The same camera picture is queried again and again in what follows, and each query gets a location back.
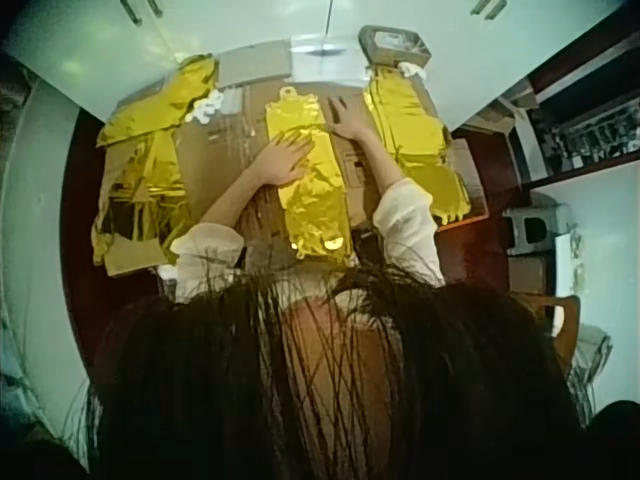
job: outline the cabinet handle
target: cabinet handle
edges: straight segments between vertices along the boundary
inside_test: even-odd
[[[502,10],[504,10],[504,7],[506,7],[506,6],[507,6],[507,0],[500,0],[491,9],[491,11],[489,13],[487,13],[487,16],[484,17],[484,19],[485,20],[493,20],[493,19],[495,19],[498,15],[500,15],[500,13],[502,13]]]
[[[124,11],[127,12],[127,15],[129,15],[129,18],[136,27],[142,25],[142,19],[136,15],[136,12],[133,11],[133,8],[131,8],[131,5],[129,5],[128,0],[120,0],[120,5],[122,5],[122,8],[124,8]]]
[[[153,11],[153,14],[156,16],[156,18],[162,18],[164,12],[158,6],[156,0],[147,0],[147,3],[149,4],[149,7],[151,7],[151,10]]]
[[[487,8],[489,2],[491,2],[491,0],[478,0],[476,6],[473,7],[473,10],[471,10],[471,15],[480,15],[482,13],[482,10]]]

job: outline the wooden chair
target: wooden chair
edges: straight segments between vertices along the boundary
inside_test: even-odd
[[[560,332],[554,338],[553,344],[558,353],[558,361],[562,371],[567,376],[578,343],[580,299],[576,295],[563,298],[530,293],[517,293],[516,295],[541,318],[544,318],[545,307],[561,307],[564,310],[564,322]]]

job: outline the cabinet door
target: cabinet door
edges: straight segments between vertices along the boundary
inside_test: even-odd
[[[324,35],[330,0],[153,0],[176,58]]]
[[[451,129],[615,11],[622,0],[507,0],[494,20],[477,0],[334,0],[330,35],[365,24],[414,30],[433,55],[427,86]]]
[[[124,97],[171,71],[176,61],[144,0],[36,0],[11,30],[7,50],[85,110],[105,121]]]

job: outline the yellow foil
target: yellow foil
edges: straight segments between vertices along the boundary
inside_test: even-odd
[[[443,225],[469,213],[469,196],[459,175],[442,163],[444,125],[427,115],[411,82],[395,69],[379,67],[364,97],[387,151],[433,196],[431,213]]]
[[[311,135],[314,149],[303,160],[309,172],[278,191],[285,223],[298,258],[325,256],[345,262],[352,253],[346,188],[333,154],[325,119],[315,95],[298,95],[292,87],[266,106],[269,137],[300,132]]]
[[[376,68],[364,98],[392,155],[439,155],[446,149],[444,125],[425,113],[411,82],[397,70]]]
[[[186,60],[165,89],[116,111],[98,136],[98,146],[135,137],[137,146],[110,186],[103,186],[91,240],[94,263],[103,263],[114,234],[134,241],[158,238],[168,261],[171,242],[192,225],[173,143],[193,100],[213,88],[210,56]]]
[[[196,56],[185,60],[161,92],[116,110],[98,136],[98,146],[136,137],[161,128],[177,127],[194,100],[213,89],[215,60]]]

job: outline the cardboard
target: cardboard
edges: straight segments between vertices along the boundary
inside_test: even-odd
[[[237,48],[217,55],[216,88],[246,85],[261,80],[291,76],[291,44],[276,40]]]
[[[425,111],[437,116],[435,105],[421,80],[418,77],[410,80]],[[242,109],[239,113],[218,113],[206,125],[194,121],[176,130],[176,153],[194,221],[204,215],[268,142],[265,105],[278,101],[280,89],[286,85],[289,84],[283,80],[248,85],[242,89]],[[364,103],[362,89],[331,83],[295,84],[295,88],[301,95],[313,93],[318,96],[327,121],[335,120],[329,97],[341,97],[348,108],[359,111],[373,131],[377,131]],[[451,142],[448,132],[445,134]],[[347,188],[349,223],[352,228],[366,226],[371,221],[380,195],[368,170],[364,152],[355,142],[335,136],[331,137],[331,141]],[[450,146],[448,161],[458,171],[469,191],[472,212],[461,222],[443,227],[447,229],[487,217],[484,192],[466,142],[455,141]],[[108,194],[111,183],[124,168],[133,148],[135,141],[122,142],[108,150],[102,194]],[[284,211],[276,188],[261,188],[244,209],[235,228],[248,246],[246,265],[273,270],[295,264],[295,252],[289,245]],[[167,263],[159,245],[131,242],[122,237],[116,240],[105,257],[109,275],[121,275]]]

